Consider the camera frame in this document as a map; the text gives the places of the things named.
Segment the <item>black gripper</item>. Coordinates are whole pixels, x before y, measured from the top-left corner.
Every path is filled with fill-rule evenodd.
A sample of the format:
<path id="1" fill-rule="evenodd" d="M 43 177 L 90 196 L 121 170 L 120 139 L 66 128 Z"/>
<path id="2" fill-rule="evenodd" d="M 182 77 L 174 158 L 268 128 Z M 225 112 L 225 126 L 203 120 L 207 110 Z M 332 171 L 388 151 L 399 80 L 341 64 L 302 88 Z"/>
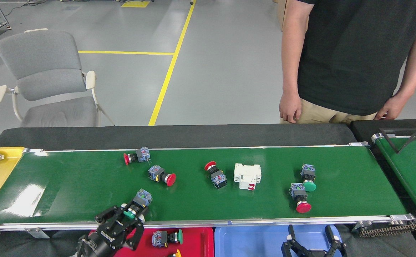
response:
<path id="1" fill-rule="evenodd" d="M 128 226 L 123 226 L 123 207 L 112 206 L 95 215 L 98 229 L 91 235 L 84 235 L 78 246 L 78 257 L 112 257 L 123 247 L 136 250 L 144 234 L 144 215 L 128 221 Z M 105 223 L 111 227 L 107 230 Z M 133 232 L 133 236 L 126 240 L 127 232 Z"/>
<path id="2" fill-rule="evenodd" d="M 335 252 L 338 250 L 342 257 L 347 257 L 347 251 L 345 249 L 346 244 L 341 242 L 338 237 L 335 237 L 330 226 L 324 228 L 328 243 L 329 250 L 303 250 L 301 252 L 301 245 L 296 240 L 293 226 L 288 226 L 288 236 L 286 241 L 282 243 L 281 252 L 284 257 L 333 257 Z"/>

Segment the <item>person's right hand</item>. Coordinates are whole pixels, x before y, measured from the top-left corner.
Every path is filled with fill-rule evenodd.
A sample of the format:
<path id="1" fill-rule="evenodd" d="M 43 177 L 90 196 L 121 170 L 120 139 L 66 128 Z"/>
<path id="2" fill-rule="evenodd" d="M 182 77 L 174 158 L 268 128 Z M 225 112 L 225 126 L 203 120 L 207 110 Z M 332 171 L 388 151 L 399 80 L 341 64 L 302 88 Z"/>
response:
<path id="1" fill-rule="evenodd" d="M 301 116 L 301 99 L 297 92 L 284 92 L 279 103 L 281 121 L 295 124 Z"/>

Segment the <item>person's left hand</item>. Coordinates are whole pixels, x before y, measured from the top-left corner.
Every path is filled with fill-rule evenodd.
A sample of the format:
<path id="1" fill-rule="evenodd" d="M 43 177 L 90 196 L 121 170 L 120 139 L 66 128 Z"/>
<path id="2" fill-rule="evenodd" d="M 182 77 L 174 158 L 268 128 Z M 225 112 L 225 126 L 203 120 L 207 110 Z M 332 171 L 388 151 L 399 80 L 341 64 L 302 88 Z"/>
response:
<path id="1" fill-rule="evenodd" d="M 377 112 L 374 120 L 386 119 L 393 120 L 396 119 L 399 114 L 402 112 L 402 109 L 407 104 L 410 96 L 396 94 L 389 98 L 384 106 Z"/>

